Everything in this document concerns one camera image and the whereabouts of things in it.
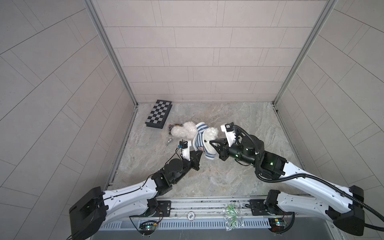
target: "tiled wall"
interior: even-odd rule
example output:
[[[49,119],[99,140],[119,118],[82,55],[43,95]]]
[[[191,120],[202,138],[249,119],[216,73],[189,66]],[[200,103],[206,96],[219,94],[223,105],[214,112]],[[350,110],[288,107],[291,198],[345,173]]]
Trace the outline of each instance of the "tiled wall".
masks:
[[[277,104],[306,169],[363,188],[365,202],[381,214],[383,15],[382,0],[339,0]],[[384,226],[370,212],[366,222]],[[384,234],[365,228],[363,237]]]
[[[133,103],[81,0],[0,1],[0,239],[65,239]]]
[[[272,101],[325,1],[93,0],[138,102]]]

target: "black and white checkered board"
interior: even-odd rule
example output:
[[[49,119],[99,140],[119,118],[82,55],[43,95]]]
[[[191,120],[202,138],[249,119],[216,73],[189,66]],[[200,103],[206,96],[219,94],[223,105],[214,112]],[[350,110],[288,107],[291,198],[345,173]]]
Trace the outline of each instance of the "black and white checkered board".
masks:
[[[172,107],[172,102],[165,100],[157,100],[151,113],[149,114],[145,124],[147,127],[163,128]]]

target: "clear plastic bag with green items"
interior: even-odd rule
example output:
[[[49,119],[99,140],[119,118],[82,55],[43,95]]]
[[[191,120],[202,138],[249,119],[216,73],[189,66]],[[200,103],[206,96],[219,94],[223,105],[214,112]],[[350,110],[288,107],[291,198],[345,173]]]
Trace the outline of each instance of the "clear plastic bag with green items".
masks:
[[[241,208],[236,204],[228,204],[224,209],[224,225],[227,231],[244,227],[244,218]]]

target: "gray marble surface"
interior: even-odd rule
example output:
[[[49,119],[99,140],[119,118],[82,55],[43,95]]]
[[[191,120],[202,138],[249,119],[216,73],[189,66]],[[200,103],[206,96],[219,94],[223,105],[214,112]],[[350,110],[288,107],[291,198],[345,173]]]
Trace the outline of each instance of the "gray marble surface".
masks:
[[[153,104],[140,104],[128,138],[113,186],[118,189],[140,181],[160,168],[174,153],[180,139],[165,146],[168,124],[171,122],[205,122],[219,129],[219,138],[225,137],[220,125],[234,122],[249,134],[264,141],[265,150],[286,158],[299,166],[271,103],[180,103],[173,104],[163,129],[145,126]],[[255,169],[241,166],[232,158],[200,160],[200,170],[191,169],[165,197],[267,195],[270,189],[291,194],[302,193],[284,183],[269,184],[258,180]]]

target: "plush toy head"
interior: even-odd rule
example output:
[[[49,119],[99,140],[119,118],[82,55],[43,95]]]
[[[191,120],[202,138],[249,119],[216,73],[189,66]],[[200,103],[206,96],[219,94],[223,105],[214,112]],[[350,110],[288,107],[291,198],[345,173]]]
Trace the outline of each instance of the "plush toy head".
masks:
[[[171,134],[174,137],[193,140],[192,145],[195,151],[205,152],[205,157],[208,159],[214,159],[217,154],[209,141],[217,139],[218,130],[215,127],[208,127],[204,122],[196,125],[193,122],[186,122],[182,127],[173,127]]]

